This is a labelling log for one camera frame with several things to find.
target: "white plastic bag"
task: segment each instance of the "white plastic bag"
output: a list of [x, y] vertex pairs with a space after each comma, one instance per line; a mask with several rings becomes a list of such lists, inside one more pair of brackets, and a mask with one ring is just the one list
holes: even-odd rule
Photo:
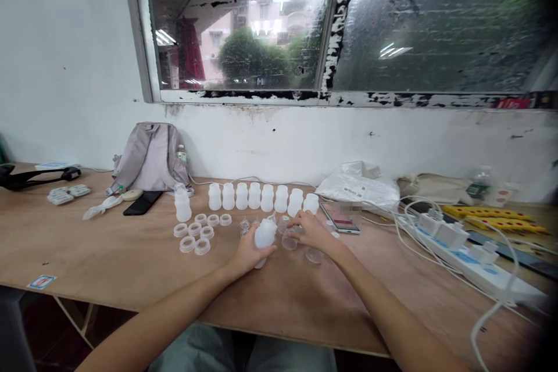
[[362, 161], [343, 163], [316, 189], [316, 194], [342, 202], [362, 202], [363, 209], [389, 213], [399, 204], [399, 188], [390, 178], [380, 177], [378, 166]]

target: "tree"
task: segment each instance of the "tree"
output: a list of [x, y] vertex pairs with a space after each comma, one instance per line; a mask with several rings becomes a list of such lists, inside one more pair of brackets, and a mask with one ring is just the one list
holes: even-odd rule
[[228, 88], [288, 88], [289, 60], [276, 45], [254, 37], [247, 27], [235, 30], [219, 51], [219, 64]]

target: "person's leg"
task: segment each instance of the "person's leg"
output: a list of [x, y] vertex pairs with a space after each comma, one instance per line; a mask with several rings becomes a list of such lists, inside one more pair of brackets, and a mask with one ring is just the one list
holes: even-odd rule
[[149, 372], [234, 372], [230, 330], [193, 323], [149, 367]]
[[332, 349], [258, 336], [247, 372], [336, 372]]

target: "power strip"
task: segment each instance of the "power strip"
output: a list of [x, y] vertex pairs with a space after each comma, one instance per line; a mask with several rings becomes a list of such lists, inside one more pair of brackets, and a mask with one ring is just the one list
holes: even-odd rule
[[440, 240], [432, 237], [423, 230], [411, 225], [408, 220], [398, 220], [400, 226], [412, 237], [432, 250], [440, 259], [450, 266], [463, 272], [463, 275], [474, 285], [495, 299], [507, 305], [524, 303], [543, 307], [548, 296], [519, 278], [515, 278], [511, 290], [506, 297], [506, 285], [512, 276], [501, 267], [490, 263], [482, 264], [469, 255], [469, 248], [462, 245], [458, 250], [452, 251]]

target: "phone screen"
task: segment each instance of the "phone screen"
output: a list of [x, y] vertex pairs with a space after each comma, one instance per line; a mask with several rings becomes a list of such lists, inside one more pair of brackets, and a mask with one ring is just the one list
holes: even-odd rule
[[335, 229], [343, 233], [360, 234], [360, 228], [350, 218], [349, 210], [341, 207], [339, 203], [332, 205], [324, 202], [320, 204], [325, 216], [333, 222]]
[[157, 199], [161, 197], [163, 192], [144, 192], [136, 201], [134, 201], [125, 211], [124, 215], [143, 215], [149, 208], [153, 206]]

